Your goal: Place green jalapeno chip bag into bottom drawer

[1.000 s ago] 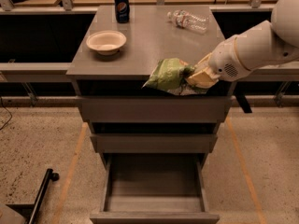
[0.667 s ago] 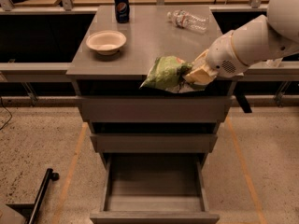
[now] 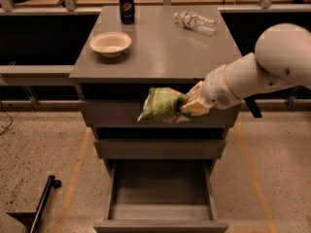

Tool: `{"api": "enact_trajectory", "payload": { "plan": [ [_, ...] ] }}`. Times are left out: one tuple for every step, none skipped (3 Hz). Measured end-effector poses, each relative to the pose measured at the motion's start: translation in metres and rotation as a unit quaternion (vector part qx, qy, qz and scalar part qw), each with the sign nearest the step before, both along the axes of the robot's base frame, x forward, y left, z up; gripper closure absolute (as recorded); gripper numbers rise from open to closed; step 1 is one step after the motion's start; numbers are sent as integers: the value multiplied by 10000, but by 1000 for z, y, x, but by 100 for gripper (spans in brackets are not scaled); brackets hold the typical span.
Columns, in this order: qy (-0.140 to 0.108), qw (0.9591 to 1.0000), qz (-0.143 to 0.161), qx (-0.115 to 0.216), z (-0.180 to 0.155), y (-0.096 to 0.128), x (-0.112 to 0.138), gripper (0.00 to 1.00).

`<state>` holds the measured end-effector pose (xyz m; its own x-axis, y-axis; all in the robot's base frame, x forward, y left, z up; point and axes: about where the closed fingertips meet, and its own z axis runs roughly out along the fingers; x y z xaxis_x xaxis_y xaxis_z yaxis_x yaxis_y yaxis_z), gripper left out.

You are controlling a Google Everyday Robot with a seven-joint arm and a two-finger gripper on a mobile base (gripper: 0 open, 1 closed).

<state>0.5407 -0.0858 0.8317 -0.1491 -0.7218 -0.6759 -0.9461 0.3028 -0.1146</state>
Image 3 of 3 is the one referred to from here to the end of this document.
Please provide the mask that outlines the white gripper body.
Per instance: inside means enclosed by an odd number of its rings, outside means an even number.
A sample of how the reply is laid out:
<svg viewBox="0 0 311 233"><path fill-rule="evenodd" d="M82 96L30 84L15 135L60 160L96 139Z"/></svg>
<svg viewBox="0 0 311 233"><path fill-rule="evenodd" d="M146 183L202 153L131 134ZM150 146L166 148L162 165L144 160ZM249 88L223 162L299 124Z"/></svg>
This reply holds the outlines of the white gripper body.
<svg viewBox="0 0 311 233"><path fill-rule="evenodd" d="M201 87L203 98L216 109L226 110L241 103L229 89L225 80L225 65L211 71L205 78Z"/></svg>

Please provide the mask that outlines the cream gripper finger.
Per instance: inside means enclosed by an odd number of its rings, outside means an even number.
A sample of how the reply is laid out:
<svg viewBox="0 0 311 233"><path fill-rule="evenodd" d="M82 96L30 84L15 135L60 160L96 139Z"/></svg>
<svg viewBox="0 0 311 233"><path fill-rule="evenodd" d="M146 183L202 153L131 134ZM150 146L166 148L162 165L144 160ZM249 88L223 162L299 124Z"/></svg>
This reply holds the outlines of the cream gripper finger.
<svg viewBox="0 0 311 233"><path fill-rule="evenodd" d="M188 93L188 101L191 102L201 95L203 81L198 82Z"/></svg>
<svg viewBox="0 0 311 233"><path fill-rule="evenodd" d="M183 105L180 110L186 115L199 117L208 114L211 108L212 105L205 100L197 99Z"/></svg>

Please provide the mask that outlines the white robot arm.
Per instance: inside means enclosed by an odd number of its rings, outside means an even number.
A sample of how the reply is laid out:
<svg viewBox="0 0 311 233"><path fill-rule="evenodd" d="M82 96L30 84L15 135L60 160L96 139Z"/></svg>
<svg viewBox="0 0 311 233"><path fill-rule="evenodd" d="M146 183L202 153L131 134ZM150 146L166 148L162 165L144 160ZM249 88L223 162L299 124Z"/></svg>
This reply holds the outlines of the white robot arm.
<svg viewBox="0 0 311 233"><path fill-rule="evenodd" d="M256 94L297 85L311 87L311 32L280 23L259 36L253 52L216 68L196 84L180 110L198 117L213 108L234 107Z"/></svg>

